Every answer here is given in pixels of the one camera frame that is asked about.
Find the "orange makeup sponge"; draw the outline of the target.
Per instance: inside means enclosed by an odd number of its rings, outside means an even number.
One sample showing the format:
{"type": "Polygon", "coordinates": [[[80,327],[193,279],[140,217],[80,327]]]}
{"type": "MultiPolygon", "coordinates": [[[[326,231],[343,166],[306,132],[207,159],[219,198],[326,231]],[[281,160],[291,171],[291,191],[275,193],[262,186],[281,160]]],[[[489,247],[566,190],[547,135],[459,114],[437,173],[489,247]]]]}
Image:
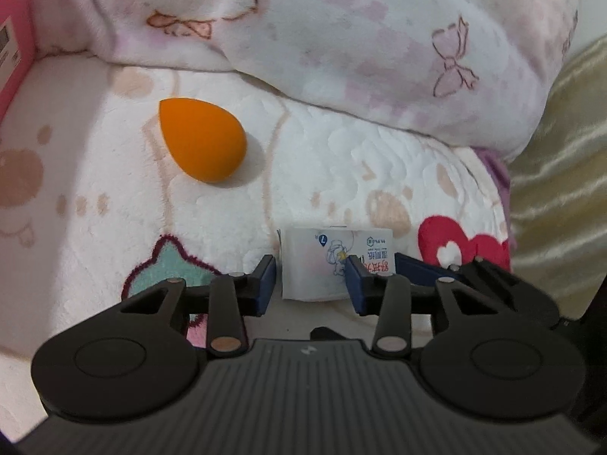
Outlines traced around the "orange makeup sponge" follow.
{"type": "Polygon", "coordinates": [[[179,168],[198,181],[215,184],[239,169],[247,153],[247,136],[225,109],[190,97],[159,102],[159,124],[179,168]]]}

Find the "white tissue pack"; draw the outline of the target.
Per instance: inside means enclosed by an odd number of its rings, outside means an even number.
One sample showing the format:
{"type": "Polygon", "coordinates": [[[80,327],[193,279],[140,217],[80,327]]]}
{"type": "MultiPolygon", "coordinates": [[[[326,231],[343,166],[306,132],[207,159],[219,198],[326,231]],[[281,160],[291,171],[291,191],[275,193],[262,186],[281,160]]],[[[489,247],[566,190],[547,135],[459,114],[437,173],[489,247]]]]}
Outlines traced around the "white tissue pack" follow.
{"type": "Polygon", "coordinates": [[[346,263],[351,256],[372,273],[395,272],[390,229],[288,227],[279,231],[279,240],[285,300],[344,300],[348,297],[346,263]]]}

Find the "pink checked pillow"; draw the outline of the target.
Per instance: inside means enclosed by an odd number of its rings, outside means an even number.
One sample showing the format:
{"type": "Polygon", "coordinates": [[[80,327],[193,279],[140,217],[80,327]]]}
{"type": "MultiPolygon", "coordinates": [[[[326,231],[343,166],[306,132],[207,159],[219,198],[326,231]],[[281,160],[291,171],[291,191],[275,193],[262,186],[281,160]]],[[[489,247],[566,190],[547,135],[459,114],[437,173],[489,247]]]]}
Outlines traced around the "pink checked pillow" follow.
{"type": "Polygon", "coordinates": [[[40,52],[236,71],[292,99],[515,158],[579,0],[32,0],[40,52]]]}

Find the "gold satin curtain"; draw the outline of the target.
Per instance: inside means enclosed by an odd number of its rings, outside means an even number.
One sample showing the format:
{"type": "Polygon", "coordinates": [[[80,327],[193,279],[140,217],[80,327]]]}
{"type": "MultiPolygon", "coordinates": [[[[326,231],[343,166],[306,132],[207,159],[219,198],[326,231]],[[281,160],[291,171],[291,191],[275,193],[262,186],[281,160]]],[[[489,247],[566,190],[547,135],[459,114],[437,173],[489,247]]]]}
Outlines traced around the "gold satin curtain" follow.
{"type": "Polygon", "coordinates": [[[513,271],[578,319],[606,275],[606,40],[562,69],[509,167],[513,271]]]}

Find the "pink cardboard box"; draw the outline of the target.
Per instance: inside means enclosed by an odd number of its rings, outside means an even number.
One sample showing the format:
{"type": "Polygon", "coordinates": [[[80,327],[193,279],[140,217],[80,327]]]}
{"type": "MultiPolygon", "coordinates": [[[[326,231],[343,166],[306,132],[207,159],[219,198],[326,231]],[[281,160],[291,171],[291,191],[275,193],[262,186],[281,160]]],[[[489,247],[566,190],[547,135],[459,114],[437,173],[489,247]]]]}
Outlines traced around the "pink cardboard box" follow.
{"type": "Polygon", "coordinates": [[[0,0],[0,25],[0,114],[4,118],[34,61],[31,0],[0,0]]]}

